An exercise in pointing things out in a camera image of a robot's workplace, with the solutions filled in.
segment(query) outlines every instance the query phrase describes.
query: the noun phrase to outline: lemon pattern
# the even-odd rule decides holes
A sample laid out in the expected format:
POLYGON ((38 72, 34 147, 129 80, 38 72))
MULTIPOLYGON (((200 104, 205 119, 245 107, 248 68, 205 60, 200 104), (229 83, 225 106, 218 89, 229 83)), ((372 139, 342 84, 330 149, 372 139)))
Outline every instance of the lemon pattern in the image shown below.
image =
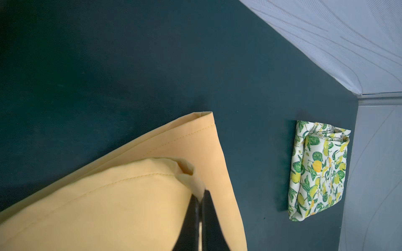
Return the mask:
POLYGON ((290 171, 289 219, 302 221, 341 200, 351 131, 297 121, 290 171))

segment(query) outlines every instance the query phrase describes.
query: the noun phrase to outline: fabric fold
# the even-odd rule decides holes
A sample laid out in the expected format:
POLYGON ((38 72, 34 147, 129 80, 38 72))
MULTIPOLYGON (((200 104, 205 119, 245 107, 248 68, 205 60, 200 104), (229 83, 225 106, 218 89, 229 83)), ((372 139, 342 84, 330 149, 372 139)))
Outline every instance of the fabric fold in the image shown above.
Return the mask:
POLYGON ((297 121, 288 193, 289 219, 302 221, 341 200, 351 131, 297 121))
POLYGON ((246 250, 211 112, 146 133, 0 212, 0 249, 171 250, 191 193, 201 199, 204 189, 230 249, 246 250))

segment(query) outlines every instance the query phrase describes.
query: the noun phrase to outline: yellow cloth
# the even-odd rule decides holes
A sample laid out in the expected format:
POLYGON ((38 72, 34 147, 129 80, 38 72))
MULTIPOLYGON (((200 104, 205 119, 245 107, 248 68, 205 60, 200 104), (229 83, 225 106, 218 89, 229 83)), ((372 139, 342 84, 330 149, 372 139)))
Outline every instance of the yellow cloth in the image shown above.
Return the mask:
MULTIPOLYGON (((131 163, 149 157, 192 163, 230 249, 247 249, 211 112, 146 133, 1 212, 0 249, 171 250, 191 195, 183 184, 194 176, 183 177, 178 159, 131 163)), ((189 184, 196 194, 199 186, 189 184)))

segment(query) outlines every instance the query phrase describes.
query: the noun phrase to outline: green leaf pattern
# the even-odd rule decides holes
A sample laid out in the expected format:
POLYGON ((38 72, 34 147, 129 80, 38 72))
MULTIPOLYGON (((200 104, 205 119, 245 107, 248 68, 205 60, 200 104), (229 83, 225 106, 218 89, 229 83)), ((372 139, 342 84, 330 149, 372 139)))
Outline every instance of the green leaf pattern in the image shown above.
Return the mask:
POLYGON ((345 182, 344 166, 340 165, 346 165, 350 133, 330 124, 297 121, 289 182, 289 219, 302 221, 340 201, 345 182))

